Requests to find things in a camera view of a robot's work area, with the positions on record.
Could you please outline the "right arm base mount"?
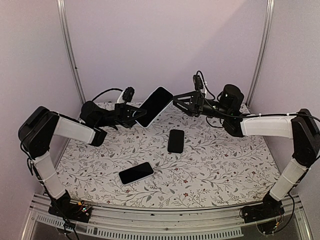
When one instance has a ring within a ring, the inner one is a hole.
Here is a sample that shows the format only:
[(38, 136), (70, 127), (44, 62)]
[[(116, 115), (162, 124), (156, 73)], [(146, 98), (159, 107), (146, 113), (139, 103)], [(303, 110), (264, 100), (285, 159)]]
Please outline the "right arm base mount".
[(256, 205), (246, 205), (239, 211), (239, 216), (247, 223), (266, 221), (259, 223), (257, 229), (264, 235), (272, 235), (279, 228), (280, 223), (284, 220), (285, 210), (282, 202), (263, 202)]

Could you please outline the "black cased phone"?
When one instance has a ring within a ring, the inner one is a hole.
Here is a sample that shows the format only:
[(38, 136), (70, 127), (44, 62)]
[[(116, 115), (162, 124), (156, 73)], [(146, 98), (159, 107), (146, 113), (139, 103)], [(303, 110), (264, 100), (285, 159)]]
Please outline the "black cased phone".
[(172, 129), (169, 132), (167, 151), (169, 153), (181, 154), (184, 150), (185, 132), (179, 129)]

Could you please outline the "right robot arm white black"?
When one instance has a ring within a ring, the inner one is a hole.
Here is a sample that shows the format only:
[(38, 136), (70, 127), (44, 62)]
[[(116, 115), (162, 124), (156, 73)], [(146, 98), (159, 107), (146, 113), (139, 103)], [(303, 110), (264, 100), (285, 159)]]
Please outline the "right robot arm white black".
[(205, 98), (197, 87), (195, 91), (175, 95), (173, 105), (190, 117), (204, 115), (222, 119), (222, 127), (233, 137), (267, 136), (293, 140), (291, 160), (258, 208), (262, 218), (269, 218), (278, 210), (285, 195), (320, 158), (318, 119), (306, 108), (295, 113), (243, 114), (240, 112), (243, 99), (237, 86), (227, 84), (217, 101)]

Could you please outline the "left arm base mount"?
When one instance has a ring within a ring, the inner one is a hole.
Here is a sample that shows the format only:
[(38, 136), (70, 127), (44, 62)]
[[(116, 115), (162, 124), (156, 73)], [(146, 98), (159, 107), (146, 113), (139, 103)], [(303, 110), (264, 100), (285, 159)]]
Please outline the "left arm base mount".
[(92, 214), (92, 206), (85, 204), (84, 201), (72, 203), (68, 198), (59, 198), (51, 201), (48, 213), (69, 220), (88, 223)]

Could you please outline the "light blue cased phone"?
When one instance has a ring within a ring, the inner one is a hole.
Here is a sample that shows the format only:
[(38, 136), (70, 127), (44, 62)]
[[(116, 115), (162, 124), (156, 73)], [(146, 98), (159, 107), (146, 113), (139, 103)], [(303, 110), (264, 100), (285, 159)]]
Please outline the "light blue cased phone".
[(171, 104), (173, 94), (166, 88), (159, 86), (140, 105), (140, 109), (146, 110), (146, 114), (135, 121), (142, 128), (148, 128), (157, 117)]

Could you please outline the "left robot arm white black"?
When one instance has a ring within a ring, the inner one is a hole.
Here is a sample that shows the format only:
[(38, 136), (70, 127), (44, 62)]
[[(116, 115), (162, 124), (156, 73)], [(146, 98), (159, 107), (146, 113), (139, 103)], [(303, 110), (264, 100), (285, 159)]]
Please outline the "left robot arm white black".
[(99, 147), (107, 135), (103, 127), (115, 128), (121, 125), (130, 128), (135, 120), (146, 113), (145, 109), (125, 102), (116, 103), (113, 110), (106, 110), (93, 101), (87, 101), (81, 108), (80, 120), (39, 106), (22, 124), (18, 130), (18, 139), (21, 150), (28, 156), (30, 172), (36, 175), (52, 198), (55, 209), (63, 217), (70, 217), (75, 210), (51, 160), (50, 144), (53, 136)]

